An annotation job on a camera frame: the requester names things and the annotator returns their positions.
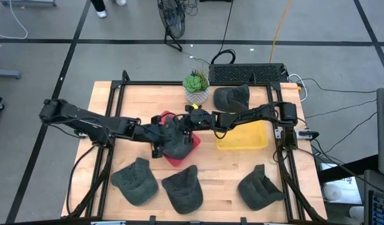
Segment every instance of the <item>black fan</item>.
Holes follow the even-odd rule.
[[[176,39],[182,37],[185,33],[185,12],[179,0],[157,0],[162,24],[165,27],[164,43],[182,51],[182,47]],[[167,36],[178,45],[178,47],[167,43]]]

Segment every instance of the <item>concrete floor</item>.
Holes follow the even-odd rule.
[[[286,2],[236,0],[227,40],[272,40]],[[31,42],[42,39],[48,43],[0,39],[0,69],[22,72],[20,80],[0,78],[0,96],[6,105],[0,114],[0,223],[6,222],[34,148],[41,127],[38,114],[43,100],[51,98],[60,73],[65,72],[62,70],[64,60],[85,3],[86,0],[57,0],[57,7],[25,5],[24,9],[20,4],[14,7],[14,12],[28,29]],[[384,0],[360,0],[360,3],[378,41],[384,42]],[[106,5],[109,15],[105,19],[99,19],[92,6],[87,9],[79,41],[144,40],[141,43],[145,44],[77,44],[60,98],[86,108],[94,81],[120,79],[123,69],[132,80],[180,81],[189,68],[201,66],[188,55],[159,44],[164,29],[155,1],[128,0],[124,7],[107,1]],[[225,2],[200,3],[198,15],[186,16],[186,30],[181,39],[221,40],[229,6]],[[9,7],[0,4],[0,33],[22,36],[22,32]],[[314,78],[324,88],[372,91],[384,87],[384,67],[375,47],[369,43],[372,40],[353,0],[292,1],[278,40],[308,41],[289,42],[275,48],[273,62],[285,63],[290,74]],[[367,44],[341,46],[340,41]],[[220,48],[218,44],[183,46],[185,52],[207,61]],[[237,52],[236,63],[266,63],[271,50],[270,45],[258,43],[225,45],[224,49],[227,48]],[[224,56],[217,62],[229,60]],[[376,98],[375,94],[323,92],[311,81],[306,85],[309,90],[303,102],[306,116]],[[326,150],[374,113],[376,106],[371,103],[359,109],[313,117],[307,122],[310,128],[320,132],[318,140]],[[47,130],[16,222],[59,218],[77,145],[77,139],[55,129]],[[375,117],[330,155],[347,163],[376,153]]]

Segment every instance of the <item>potted plant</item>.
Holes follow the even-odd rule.
[[[202,104],[209,96],[209,79],[202,70],[193,70],[182,84],[186,100],[191,104]]]

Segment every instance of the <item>white shoe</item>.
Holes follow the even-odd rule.
[[[123,6],[123,5],[127,4],[127,0],[116,0],[116,3],[119,6]]]
[[[100,18],[105,18],[105,17],[107,16],[106,10],[101,11],[101,12],[97,12],[97,15],[98,15]]]

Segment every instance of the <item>yellow tray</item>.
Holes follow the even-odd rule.
[[[217,139],[219,150],[249,150],[267,146],[268,137],[263,121],[236,126],[233,130],[228,131],[226,137]]]

